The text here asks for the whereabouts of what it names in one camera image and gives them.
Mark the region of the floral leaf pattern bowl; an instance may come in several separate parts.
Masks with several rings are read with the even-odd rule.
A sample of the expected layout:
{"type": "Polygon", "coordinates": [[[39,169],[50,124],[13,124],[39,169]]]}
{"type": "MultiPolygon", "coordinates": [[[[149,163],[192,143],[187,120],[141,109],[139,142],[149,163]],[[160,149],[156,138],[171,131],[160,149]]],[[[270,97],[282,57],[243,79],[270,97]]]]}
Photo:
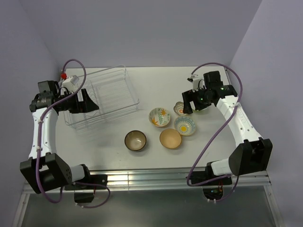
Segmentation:
{"type": "Polygon", "coordinates": [[[165,108],[157,107],[150,111],[148,118],[155,127],[165,127],[171,120],[171,114],[165,108]]]}

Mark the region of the dark brown glazed bowl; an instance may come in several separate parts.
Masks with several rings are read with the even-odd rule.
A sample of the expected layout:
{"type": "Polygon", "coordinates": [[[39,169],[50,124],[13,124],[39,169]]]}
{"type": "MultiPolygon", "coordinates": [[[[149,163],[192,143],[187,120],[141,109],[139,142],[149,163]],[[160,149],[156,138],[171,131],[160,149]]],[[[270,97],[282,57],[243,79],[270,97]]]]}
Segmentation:
{"type": "Polygon", "coordinates": [[[147,138],[143,132],[134,130],[126,134],[124,143],[129,150],[138,152],[145,147],[147,138]]]}

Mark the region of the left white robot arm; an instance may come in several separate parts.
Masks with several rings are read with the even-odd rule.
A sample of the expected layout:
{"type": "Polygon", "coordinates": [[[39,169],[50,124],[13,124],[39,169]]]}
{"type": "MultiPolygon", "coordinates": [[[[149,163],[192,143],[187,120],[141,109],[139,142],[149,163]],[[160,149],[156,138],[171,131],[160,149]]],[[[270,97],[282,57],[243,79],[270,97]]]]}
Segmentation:
{"type": "Polygon", "coordinates": [[[35,193],[65,187],[75,182],[87,189],[92,184],[92,176],[85,164],[69,166],[56,150],[55,128],[59,112],[71,114],[89,113],[99,109],[86,89],[81,89],[82,100],[70,90],[61,93],[59,83],[53,80],[38,83],[39,93],[32,100],[29,109],[33,116],[33,144],[27,161],[20,163],[20,171],[35,193]]]}

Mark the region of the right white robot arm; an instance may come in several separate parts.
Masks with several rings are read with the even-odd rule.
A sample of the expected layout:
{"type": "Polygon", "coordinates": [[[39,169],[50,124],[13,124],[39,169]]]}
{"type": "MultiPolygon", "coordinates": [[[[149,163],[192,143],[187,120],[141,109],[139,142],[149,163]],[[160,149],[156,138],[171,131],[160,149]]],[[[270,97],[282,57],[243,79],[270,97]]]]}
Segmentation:
{"type": "Polygon", "coordinates": [[[240,176],[265,171],[273,148],[270,139],[264,139],[252,126],[240,105],[240,95],[232,85],[224,85],[218,71],[205,73],[203,77],[192,74],[188,81],[193,88],[183,92],[183,112],[192,114],[191,103],[196,110],[214,105],[224,116],[224,126],[229,126],[235,140],[236,149],[222,160],[207,163],[202,177],[197,183],[188,176],[191,186],[216,184],[231,175],[240,176]]]}

